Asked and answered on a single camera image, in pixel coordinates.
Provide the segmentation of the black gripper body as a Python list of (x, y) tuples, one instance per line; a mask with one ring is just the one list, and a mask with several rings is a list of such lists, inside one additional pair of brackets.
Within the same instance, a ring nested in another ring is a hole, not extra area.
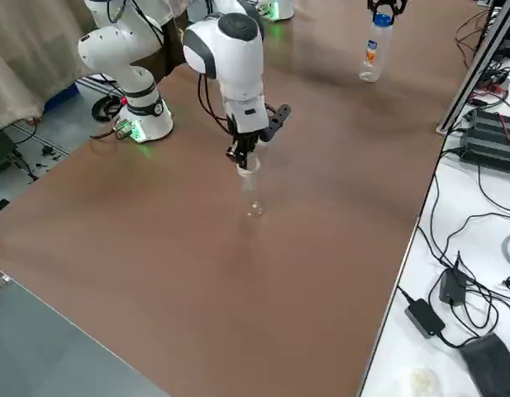
[(252, 152), (255, 150), (260, 137), (259, 131), (239, 133), (235, 132), (232, 136), (233, 152)]

